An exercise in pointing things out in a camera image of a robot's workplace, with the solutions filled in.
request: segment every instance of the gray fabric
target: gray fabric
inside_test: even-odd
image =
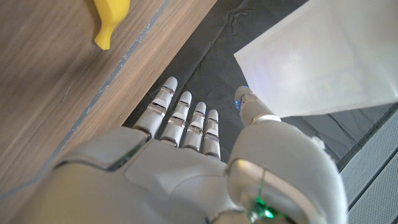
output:
[[[233,54],[285,16],[303,0],[219,0],[171,61],[125,122],[132,126],[170,76],[178,80],[176,95],[188,90],[192,106],[204,101],[207,111],[220,116],[221,160],[228,161],[232,146],[243,125],[234,107],[234,93],[246,80]],[[344,111],[321,116],[283,119],[309,136],[324,140],[326,151],[338,164],[372,130],[391,105]],[[193,110],[188,115],[188,122]],[[349,158],[341,164],[344,167]]]

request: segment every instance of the gray surface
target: gray surface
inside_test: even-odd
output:
[[[395,112],[341,171],[349,205],[394,153],[398,147],[397,133],[398,112]]]
[[[348,213],[349,224],[395,224],[398,217],[398,154]]]
[[[233,54],[304,2],[304,0],[219,0],[144,100],[133,111],[125,125],[134,124],[146,105],[155,97],[161,84],[168,77],[174,76],[178,80],[177,95],[188,90],[193,96],[192,105],[204,101],[207,104],[207,111],[218,110],[221,160],[228,161],[233,143],[243,128],[234,107],[233,97],[239,86],[247,84]],[[316,135],[324,140],[327,153],[341,170],[371,136],[373,128],[382,123],[381,118],[392,110],[390,108],[391,105],[386,105],[283,120],[310,136]],[[192,117],[192,112],[193,110],[188,115],[189,118]]]

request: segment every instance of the robotic hand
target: robotic hand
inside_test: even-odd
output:
[[[246,86],[235,95],[245,129],[227,164],[218,113],[205,119],[202,102],[180,143],[189,92],[154,139],[176,87],[169,78],[132,129],[66,154],[13,223],[346,223],[343,184],[323,142],[281,122]]]

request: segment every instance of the green led light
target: green led light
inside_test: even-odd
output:
[[[266,203],[263,200],[261,200],[260,196],[257,196],[256,202],[259,203],[260,205],[262,205],[263,207],[266,206]]]
[[[265,214],[267,218],[274,218],[274,215],[268,210],[266,210]]]

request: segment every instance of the wooden table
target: wooden table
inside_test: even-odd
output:
[[[111,49],[92,0],[0,2],[0,222],[54,159],[122,125],[216,0],[131,0]]]

